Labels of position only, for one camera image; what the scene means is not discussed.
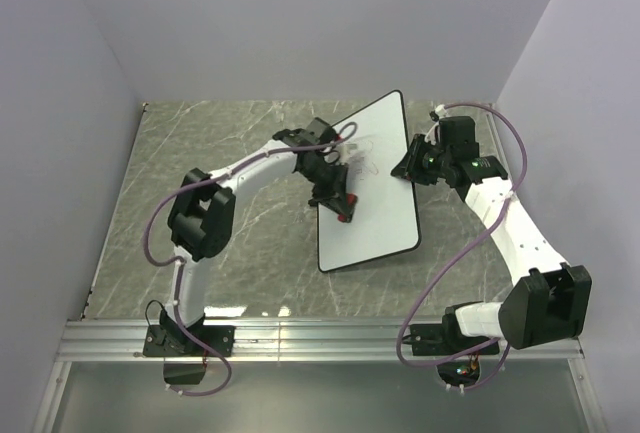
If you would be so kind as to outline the red whiteboard eraser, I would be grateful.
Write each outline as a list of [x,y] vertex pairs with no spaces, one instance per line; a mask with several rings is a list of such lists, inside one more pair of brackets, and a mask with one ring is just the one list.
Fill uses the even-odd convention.
[[341,223],[350,223],[352,221],[358,197],[355,194],[348,193],[343,205],[339,208],[338,220]]

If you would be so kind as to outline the white whiteboard black frame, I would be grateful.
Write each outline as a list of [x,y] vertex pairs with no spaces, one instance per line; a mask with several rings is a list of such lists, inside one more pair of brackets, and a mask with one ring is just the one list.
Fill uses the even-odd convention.
[[347,192],[358,201],[350,223],[320,206],[317,209],[318,269],[328,273],[371,260],[408,252],[421,241],[413,184],[391,176],[408,150],[403,95],[394,90],[335,124],[357,130],[359,155],[347,162]]

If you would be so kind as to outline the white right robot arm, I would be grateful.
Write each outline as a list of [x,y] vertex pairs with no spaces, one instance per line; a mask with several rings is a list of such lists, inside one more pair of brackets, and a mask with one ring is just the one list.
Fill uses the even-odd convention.
[[584,328],[592,279],[539,231],[494,156],[483,156],[469,116],[441,119],[434,139],[414,136],[393,177],[418,185],[444,181],[479,218],[501,254],[512,289],[501,302],[447,308],[441,339],[455,353],[498,338],[524,349],[575,338]]

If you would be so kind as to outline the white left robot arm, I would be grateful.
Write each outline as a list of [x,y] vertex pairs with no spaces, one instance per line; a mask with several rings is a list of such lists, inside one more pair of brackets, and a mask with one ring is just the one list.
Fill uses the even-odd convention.
[[204,275],[231,240],[235,217],[256,194],[275,181],[299,174],[311,185],[311,207],[322,206],[342,223],[354,215],[357,196],[347,191],[349,166],[340,147],[357,132],[349,122],[340,130],[315,118],[305,128],[276,132],[261,148],[218,170],[191,170],[168,216],[175,263],[166,311],[174,324],[166,341],[180,355],[196,352],[203,332]]

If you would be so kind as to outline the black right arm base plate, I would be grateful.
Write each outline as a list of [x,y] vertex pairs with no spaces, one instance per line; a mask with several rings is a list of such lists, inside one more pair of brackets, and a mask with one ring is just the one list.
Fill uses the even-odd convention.
[[396,353],[402,356],[403,347],[409,346],[414,357],[453,357],[463,355],[497,355],[500,347],[496,340],[486,336],[464,336],[456,323],[414,323],[409,333],[401,337]]

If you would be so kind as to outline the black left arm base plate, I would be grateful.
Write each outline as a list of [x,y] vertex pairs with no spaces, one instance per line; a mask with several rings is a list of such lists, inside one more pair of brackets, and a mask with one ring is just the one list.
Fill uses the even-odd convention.
[[[231,325],[204,325],[192,335],[224,357],[230,357],[235,337]],[[189,339],[181,330],[171,331],[159,324],[150,325],[146,332],[142,355],[149,358],[209,356],[210,352]]]

